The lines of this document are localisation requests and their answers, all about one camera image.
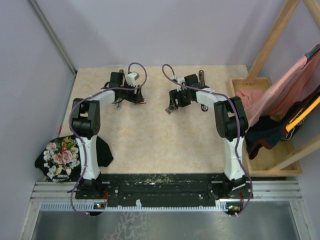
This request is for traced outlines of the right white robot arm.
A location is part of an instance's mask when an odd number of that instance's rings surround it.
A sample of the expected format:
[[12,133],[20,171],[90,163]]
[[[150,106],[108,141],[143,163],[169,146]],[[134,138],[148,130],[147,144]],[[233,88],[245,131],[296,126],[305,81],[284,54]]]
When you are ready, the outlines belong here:
[[235,198],[246,185],[244,166],[242,165],[242,146],[249,123],[239,97],[228,97],[202,85],[196,74],[186,77],[176,76],[169,79],[177,87],[169,92],[169,106],[166,112],[171,114],[178,108],[184,108],[196,102],[214,111],[215,126],[224,141],[226,180],[223,192],[229,198]]

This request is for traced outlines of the grey staple box tray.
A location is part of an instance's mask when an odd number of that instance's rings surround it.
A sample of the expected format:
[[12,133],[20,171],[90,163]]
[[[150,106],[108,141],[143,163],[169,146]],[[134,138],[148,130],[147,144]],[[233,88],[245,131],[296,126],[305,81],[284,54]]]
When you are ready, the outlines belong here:
[[166,108],[165,111],[170,115],[173,111],[169,108]]

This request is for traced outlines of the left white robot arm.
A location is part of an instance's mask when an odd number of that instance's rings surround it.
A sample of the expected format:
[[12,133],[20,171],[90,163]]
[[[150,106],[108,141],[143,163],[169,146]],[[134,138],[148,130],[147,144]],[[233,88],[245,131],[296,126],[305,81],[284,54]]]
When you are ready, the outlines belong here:
[[139,77],[136,71],[129,71],[128,74],[112,72],[108,85],[92,96],[75,98],[72,102],[68,123],[79,146],[80,182],[89,182],[86,192],[95,199],[101,197],[104,192],[104,186],[97,182],[101,174],[96,147],[101,128],[100,110],[118,100],[126,100],[134,104],[144,102],[142,87],[137,84]]

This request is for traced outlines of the black silver stapler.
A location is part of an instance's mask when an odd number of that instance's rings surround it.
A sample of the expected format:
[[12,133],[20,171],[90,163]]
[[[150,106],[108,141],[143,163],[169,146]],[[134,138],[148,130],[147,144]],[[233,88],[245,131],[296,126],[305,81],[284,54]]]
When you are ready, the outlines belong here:
[[[124,70],[123,69],[120,69],[119,70],[119,73],[121,73],[122,74],[122,77],[121,77],[121,80],[122,80],[122,82],[121,82],[121,87],[123,86],[123,82],[124,82]],[[116,111],[119,111],[121,108],[122,108],[122,101],[123,101],[123,99],[122,98],[118,98],[116,101],[115,101],[115,104],[114,104],[114,109],[116,110]]]
[[205,74],[204,74],[204,71],[202,69],[199,71],[199,82],[200,82],[200,85],[202,87],[204,87],[206,85],[206,83],[205,83]]

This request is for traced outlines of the red staple box sleeve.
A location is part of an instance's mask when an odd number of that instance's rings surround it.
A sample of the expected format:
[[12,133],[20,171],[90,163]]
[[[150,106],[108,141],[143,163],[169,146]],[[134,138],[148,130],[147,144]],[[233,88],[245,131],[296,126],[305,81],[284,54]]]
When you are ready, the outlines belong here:
[[135,103],[135,105],[143,105],[143,104],[146,104],[146,100],[144,99],[144,101],[141,101],[141,102],[138,102],[138,103]]

